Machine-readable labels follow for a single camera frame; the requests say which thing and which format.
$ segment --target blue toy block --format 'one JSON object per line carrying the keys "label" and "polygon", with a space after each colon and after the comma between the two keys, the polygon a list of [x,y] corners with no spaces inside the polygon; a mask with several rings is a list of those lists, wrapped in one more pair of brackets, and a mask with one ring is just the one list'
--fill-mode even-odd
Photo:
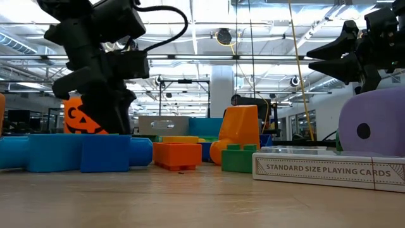
{"label": "blue toy block", "polygon": [[132,138],[129,154],[130,167],[146,167],[153,159],[153,143],[148,138]]}
{"label": "blue toy block", "polygon": [[260,135],[260,147],[273,146],[273,140],[271,140],[271,135]]}
{"label": "blue toy block", "polygon": [[222,118],[189,118],[189,136],[220,135]]}
{"label": "blue toy block", "polygon": [[80,168],[80,134],[32,134],[28,137],[29,172],[61,172]]}
{"label": "blue toy block", "polygon": [[83,141],[81,172],[127,172],[131,136],[88,135]]}
{"label": "blue toy block", "polygon": [[27,136],[4,137],[0,139],[0,169],[25,167],[27,158]]}
{"label": "blue toy block", "polygon": [[209,149],[211,148],[211,142],[199,142],[202,146],[202,161],[203,162],[213,162],[211,156],[209,155]]}

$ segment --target table surface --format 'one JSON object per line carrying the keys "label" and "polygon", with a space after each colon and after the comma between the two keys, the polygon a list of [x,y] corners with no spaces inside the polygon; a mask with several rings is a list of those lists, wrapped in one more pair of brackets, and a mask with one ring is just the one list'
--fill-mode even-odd
{"label": "table surface", "polygon": [[404,227],[405,194],[169,172],[0,173],[1,227]]}

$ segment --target green toy brick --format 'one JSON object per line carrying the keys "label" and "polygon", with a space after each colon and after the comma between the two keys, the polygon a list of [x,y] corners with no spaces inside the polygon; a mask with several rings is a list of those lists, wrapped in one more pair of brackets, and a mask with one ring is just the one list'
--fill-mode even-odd
{"label": "green toy brick", "polygon": [[252,173],[252,154],[256,152],[256,145],[245,145],[240,149],[239,144],[228,145],[222,151],[222,171]]}
{"label": "green toy brick", "polygon": [[229,149],[229,150],[240,150],[240,144],[229,144],[227,146],[227,149]]}
{"label": "green toy brick", "polygon": [[257,149],[256,149],[256,145],[245,145],[244,147],[243,147],[243,149],[244,150],[248,150],[248,151],[256,151]]}

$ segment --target orange pumpkin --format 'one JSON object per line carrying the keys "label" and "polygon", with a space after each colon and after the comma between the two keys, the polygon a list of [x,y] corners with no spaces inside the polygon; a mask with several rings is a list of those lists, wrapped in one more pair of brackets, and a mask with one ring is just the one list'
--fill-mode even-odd
{"label": "orange pumpkin", "polygon": [[82,99],[70,98],[65,105],[65,133],[71,134],[107,134],[95,121],[78,109]]}

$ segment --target white pillar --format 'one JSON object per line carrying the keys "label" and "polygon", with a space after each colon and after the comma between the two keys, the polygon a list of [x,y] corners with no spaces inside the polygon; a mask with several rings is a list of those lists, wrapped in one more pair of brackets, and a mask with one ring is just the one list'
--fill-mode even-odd
{"label": "white pillar", "polygon": [[234,71],[232,66],[212,66],[211,117],[222,117],[234,95]]}

